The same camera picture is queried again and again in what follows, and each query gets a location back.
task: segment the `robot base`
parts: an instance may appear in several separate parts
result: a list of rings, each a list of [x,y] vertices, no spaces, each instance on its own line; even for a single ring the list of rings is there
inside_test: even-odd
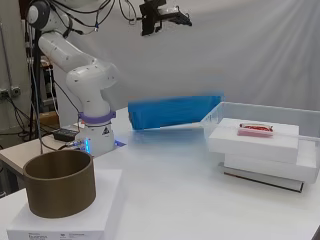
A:
[[[220,170],[228,176],[241,178],[244,180],[281,188],[284,190],[289,190],[293,192],[301,193],[303,190],[304,183],[297,180],[273,177],[269,175],[264,175],[260,173],[248,172],[243,170],[238,170],[234,168],[228,168],[224,166],[224,163],[219,163]]]
[[[93,157],[101,156],[114,150],[114,134],[111,122],[103,124],[86,124],[85,128],[76,136],[76,140],[87,140],[84,150]]]

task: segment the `small red item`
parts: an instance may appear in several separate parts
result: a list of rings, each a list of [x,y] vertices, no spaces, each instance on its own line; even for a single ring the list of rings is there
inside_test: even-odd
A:
[[[238,130],[238,136],[250,136],[250,137],[263,137],[268,138],[272,137],[273,126],[265,124],[250,124],[250,123],[241,123],[240,129]],[[246,131],[245,129],[257,130],[257,131]]]

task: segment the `white box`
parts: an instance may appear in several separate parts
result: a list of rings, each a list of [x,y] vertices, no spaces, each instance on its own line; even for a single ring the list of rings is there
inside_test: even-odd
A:
[[[274,135],[269,138],[238,136],[241,123],[271,125]],[[212,152],[296,163],[298,136],[299,126],[295,125],[224,118],[210,135],[208,145]]]
[[[316,182],[317,168],[315,142],[300,140],[296,164],[265,161],[238,155],[225,155],[225,167],[235,168],[276,177],[299,180],[313,184]]]
[[[34,215],[28,204],[7,229],[9,240],[112,240],[124,205],[121,170],[96,170],[95,201],[66,218]]]

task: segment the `white backdrop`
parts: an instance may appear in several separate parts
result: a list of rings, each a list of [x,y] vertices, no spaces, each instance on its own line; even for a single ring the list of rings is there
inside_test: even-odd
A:
[[[131,1],[137,10],[143,2]],[[319,0],[170,4],[187,10],[193,27],[165,23],[161,33],[141,37],[141,23],[129,26],[116,0],[98,33],[70,37],[121,71],[119,85],[107,92],[116,108],[133,99],[222,91],[233,102],[320,110]],[[93,17],[81,19],[94,22]],[[55,74],[64,84],[64,74],[59,69]],[[61,124],[75,122],[76,113],[60,91],[58,101]]]

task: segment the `blue foam block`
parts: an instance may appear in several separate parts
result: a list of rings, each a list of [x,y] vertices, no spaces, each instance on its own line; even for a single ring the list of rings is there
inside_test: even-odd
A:
[[[157,99],[128,104],[134,130],[200,122],[223,101],[220,96],[192,96]]]

